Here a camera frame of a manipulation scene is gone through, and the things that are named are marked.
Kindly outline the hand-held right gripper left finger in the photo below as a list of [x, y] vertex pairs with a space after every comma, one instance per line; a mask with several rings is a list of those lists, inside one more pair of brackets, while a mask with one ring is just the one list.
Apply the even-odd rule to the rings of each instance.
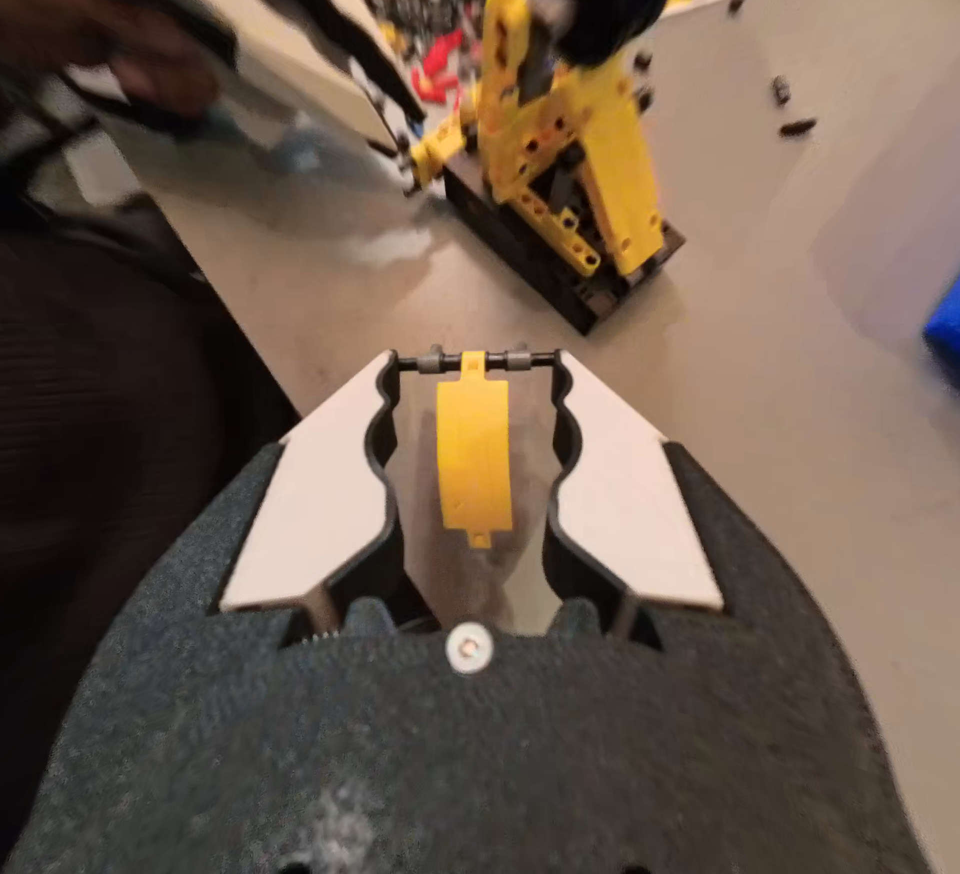
[[291, 608], [312, 628], [341, 628], [358, 599], [402, 601], [404, 536], [386, 470], [400, 400], [400, 357], [385, 350], [282, 437], [222, 613]]

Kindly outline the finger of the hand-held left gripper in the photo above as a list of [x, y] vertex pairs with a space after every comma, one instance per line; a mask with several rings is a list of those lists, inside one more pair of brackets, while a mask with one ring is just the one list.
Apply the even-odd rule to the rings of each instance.
[[332, 172], [338, 164], [338, 135], [326, 117], [278, 100], [238, 76], [221, 79], [202, 128], [209, 137], [245, 145], [276, 172]]
[[364, 0], [202, 0], [236, 35], [238, 76], [372, 148], [401, 148], [421, 104]]

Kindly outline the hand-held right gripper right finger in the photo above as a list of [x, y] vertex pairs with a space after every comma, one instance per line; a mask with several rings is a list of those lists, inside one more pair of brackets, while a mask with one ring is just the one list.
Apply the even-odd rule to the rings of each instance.
[[714, 569], [668, 458], [668, 438], [568, 351], [551, 375], [559, 463], [549, 489], [543, 572], [599, 630], [657, 640], [650, 607], [723, 614]]

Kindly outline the yellow curved toy panel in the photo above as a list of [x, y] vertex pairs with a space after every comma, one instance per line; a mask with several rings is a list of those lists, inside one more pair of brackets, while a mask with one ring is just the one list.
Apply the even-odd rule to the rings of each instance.
[[462, 353], [459, 378], [436, 388], [438, 493], [442, 524], [474, 550], [513, 529], [509, 384], [487, 377], [487, 353]]

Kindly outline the black toy axle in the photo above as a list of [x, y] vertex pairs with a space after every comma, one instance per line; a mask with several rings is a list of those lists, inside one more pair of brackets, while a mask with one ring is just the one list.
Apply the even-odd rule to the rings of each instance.
[[[477, 361], [481, 370], [487, 373], [489, 372], [517, 373], [517, 372], [507, 372], [503, 369], [504, 353], [505, 351], [504, 352], [472, 351], [472, 352], [458, 352], [458, 353], [445, 352], [446, 373], [444, 374], [464, 372], [468, 368], [468, 361], [470, 359], [474, 359], [475, 361]], [[556, 361], [555, 352], [538, 352], [538, 353], [532, 352], [532, 356], [533, 356], [533, 367], [531, 370], [536, 368], [552, 368]], [[397, 370], [400, 372], [415, 372], [419, 374], [416, 370], [416, 358], [417, 356], [397, 357], [396, 358]]]

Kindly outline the yellow black toy crane model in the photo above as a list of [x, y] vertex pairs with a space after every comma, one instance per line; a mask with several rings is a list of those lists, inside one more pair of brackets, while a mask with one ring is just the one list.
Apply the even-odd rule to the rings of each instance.
[[681, 247], [665, 220], [631, 42], [667, 0], [486, 0], [481, 64], [405, 157], [470, 230], [587, 336]]

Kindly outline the person's left hand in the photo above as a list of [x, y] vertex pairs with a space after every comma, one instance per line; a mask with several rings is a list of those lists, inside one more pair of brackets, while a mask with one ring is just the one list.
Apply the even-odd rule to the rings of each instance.
[[1, 0], [1, 60], [25, 74], [105, 66], [128, 100], [188, 118], [219, 95], [200, 46], [175, 21], [117, 0]]

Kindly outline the blue storage bin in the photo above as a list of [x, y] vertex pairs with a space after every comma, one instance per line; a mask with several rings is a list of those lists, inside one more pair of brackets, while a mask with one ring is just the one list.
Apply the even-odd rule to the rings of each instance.
[[950, 387], [959, 392], [959, 276], [943, 292], [921, 333], [932, 361]]

